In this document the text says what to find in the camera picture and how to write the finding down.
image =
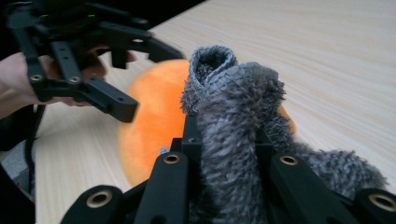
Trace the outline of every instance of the orange plush ball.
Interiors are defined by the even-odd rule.
[[[119,133],[122,168],[136,186],[147,180],[162,148],[183,135],[185,114],[180,98],[189,74],[188,60],[157,63],[131,85],[128,95],[139,103],[134,120],[121,123]],[[281,106],[279,112],[289,117]],[[290,120],[294,132],[295,125]]]

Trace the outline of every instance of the gray fuzzy sock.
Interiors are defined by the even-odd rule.
[[[301,157],[342,195],[353,198],[359,189],[384,188],[385,177],[353,152],[315,151],[293,141],[288,120],[277,111],[283,86],[276,71],[258,63],[237,65],[225,47],[193,53],[181,103],[184,112],[198,115],[204,187],[191,202],[191,223],[266,223],[254,152],[258,130],[266,132],[277,152]]]

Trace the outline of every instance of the wooden table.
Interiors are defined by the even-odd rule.
[[[209,0],[151,31],[190,58],[224,45],[239,62],[271,67],[286,83],[297,138],[315,149],[356,150],[396,193],[396,2]],[[126,91],[153,65],[108,67]],[[108,66],[108,55],[103,56]],[[37,223],[59,223],[86,189],[132,186],[120,166],[119,122],[93,107],[50,105],[36,141]]]

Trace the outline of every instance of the black cable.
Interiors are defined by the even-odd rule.
[[[32,193],[33,180],[35,178],[35,162],[33,160],[33,143],[35,141],[35,136],[37,134],[38,127],[40,126],[41,120],[46,109],[45,105],[38,105],[35,111],[35,121],[33,124],[32,132],[25,141],[24,146],[24,158],[29,170],[29,182],[28,182],[28,192]]]

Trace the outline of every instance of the human hand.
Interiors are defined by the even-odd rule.
[[[96,51],[105,49],[106,46],[98,46],[87,52],[89,66],[81,71],[84,80],[93,76],[104,79],[106,69],[103,67]],[[50,56],[39,57],[48,79],[62,78],[58,64]],[[134,56],[128,52],[127,62],[133,62]],[[89,105],[86,102],[76,102],[71,97],[53,97],[47,102],[40,102],[30,85],[27,74],[27,64],[22,53],[13,54],[0,62],[0,119],[17,111],[26,105],[49,105],[63,102],[67,105]]]

